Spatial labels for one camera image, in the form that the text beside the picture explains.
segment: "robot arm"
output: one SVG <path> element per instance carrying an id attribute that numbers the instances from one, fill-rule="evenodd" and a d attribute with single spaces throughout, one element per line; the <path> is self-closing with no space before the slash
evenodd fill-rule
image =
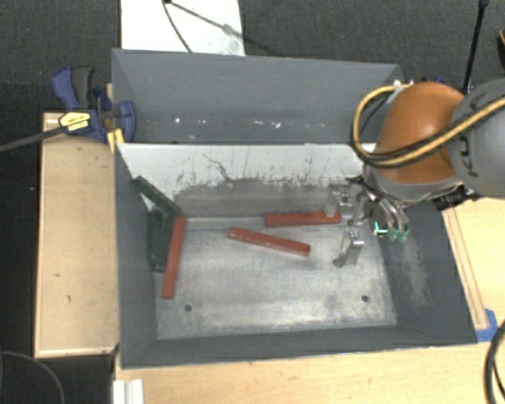
<path id="1" fill-rule="evenodd" d="M 438 82 L 397 94 L 372 153 L 359 143 L 359 116 L 384 87 L 369 94 L 353 123 L 353 148 L 366 164 L 364 180 L 399 205 L 438 198 L 462 184 L 505 199 L 505 78 L 468 96 Z"/>

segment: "green object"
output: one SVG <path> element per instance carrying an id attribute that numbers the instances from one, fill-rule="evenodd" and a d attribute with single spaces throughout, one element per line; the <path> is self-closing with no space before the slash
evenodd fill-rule
<path id="1" fill-rule="evenodd" d="M 182 209 L 143 177 L 135 178 L 133 185 L 155 205 L 147 215 L 146 260 L 154 270 L 165 272 L 174 220 L 183 215 Z"/>
<path id="2" fill-rule="evenodd" d="M 156 271 L 165 272 L 167 268 L 173 226 L 174 217 L 165 217 L 161 211 L 155 209 L 148 213 L 146 257 Z"/>
<path id="3" fill-rule="evenodd" d="M 374 222 L 374 234 L 375 235 L 385 235 L 388 232 L 387 229 L 380 229 L 380 224 L 375 221 Z"/>

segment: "blue tape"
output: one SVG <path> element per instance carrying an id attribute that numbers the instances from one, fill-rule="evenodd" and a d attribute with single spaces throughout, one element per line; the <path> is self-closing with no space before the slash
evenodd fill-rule
<path id="1" fill-rule="evenodd" d="M 476 329 L 477 341 L 486 343 L 492 340 L 497 331 L 497 319 L 494 311 L 485 308 L 486 318 L 488 319 L 489 327 L 487 329 Z"/>

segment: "clamp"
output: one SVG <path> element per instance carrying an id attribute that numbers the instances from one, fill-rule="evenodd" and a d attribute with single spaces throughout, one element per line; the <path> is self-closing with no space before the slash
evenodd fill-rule
<path id="1" fill-rule="evenodd" d="M 112 102 L 102 90 L 91 89 L 92 74 L 91 67 L 65 66 L 52 75 L 54 93 L 68 111 L 60 119 L 62 129 L 68 135 L 87 136 L 105 143 L 108 120 L 112 120 L 112 128 L 121 127 L 125 141 L 131 142 L 136 129 L 133 103 L 120 102 L 117 109 L 112 109 Z M 97 106 L 92 106 L 91 97 L 95 98 Z"/>

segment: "red wooden stick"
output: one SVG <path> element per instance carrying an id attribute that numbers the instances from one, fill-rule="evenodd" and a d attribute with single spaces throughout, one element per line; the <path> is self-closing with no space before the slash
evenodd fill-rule
<path id="1" fill-rule="evenodd" d="M 311 252 L 311 246 L 304 242 L 292 241 L 290 239 L 272 237 L 265 233 L 249 231 L 241 227 L 232 227 L 228 232 L 230 239 L 254 244 L 261 247 L 272 248 L 283 252 L 299 254 L 301 256 L 308 256 Z"/>
<path id="2" fill-rule="evenodd" d="M 281 226 L 309 226 L 309 225 L 336 225 L 343 219 L 338 212 L 333 217 L 328 217 L 325 212 L 299 212 L 291 214 L 266 214 L 263 218 L 267 227 Z"/>
<path id="3" fill-rule="evenodd" d="M 179 255 L 182 252 L 183 234 L 185 233 L 185 215 L 180 215 L 174 220 L 172 239 L 168 249 L 167 269 L 162 282 L 161 296 L 167 300 L 174 297 L 176 277 L 178 277 Z"/>

